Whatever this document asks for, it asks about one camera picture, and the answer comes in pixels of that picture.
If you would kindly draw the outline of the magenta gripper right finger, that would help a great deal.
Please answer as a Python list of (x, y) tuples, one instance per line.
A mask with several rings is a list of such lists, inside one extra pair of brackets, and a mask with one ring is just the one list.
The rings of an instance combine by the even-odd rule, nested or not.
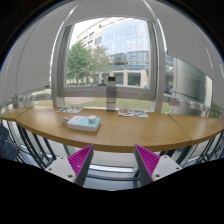
[(141, 186), (148, 185), (182, 169), (168, 155), (159, 156), (139, 145), (134, 145), (134, 155), (140, 172)]

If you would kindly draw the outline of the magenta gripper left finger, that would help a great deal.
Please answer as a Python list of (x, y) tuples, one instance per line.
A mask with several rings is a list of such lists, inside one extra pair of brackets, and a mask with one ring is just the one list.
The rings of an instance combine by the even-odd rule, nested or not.
[(46, 171), (83, 186), (93, 155), (93, 146), (89, 145), (68, 157), (56, 159), (46, 168)]

